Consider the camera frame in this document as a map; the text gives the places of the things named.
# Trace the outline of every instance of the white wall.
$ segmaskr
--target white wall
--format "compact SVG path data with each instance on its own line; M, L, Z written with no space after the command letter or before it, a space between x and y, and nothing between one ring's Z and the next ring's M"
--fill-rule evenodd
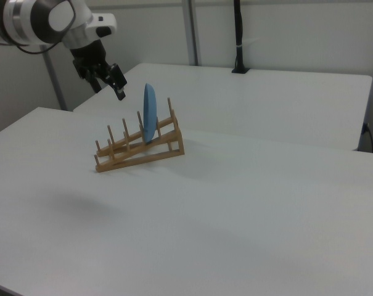
M43 57L0 46L0 131L37 107L59 108Z
M236 57L232 6L197 5L200 60L233 67ZM249 67L373 77L373 3L244 5L244 49ZM373 133L373 84L366 120ZM369 151L369 138L363 137Z
M117 19L118 32L104 38L103 44L107 62L117 63L123 73L142 62L189 65L180 3L170 7L93 9L93 12L112 13ZM80 80L67 49L61 45L50 56L68 108L73 110L94 93L87 82Z

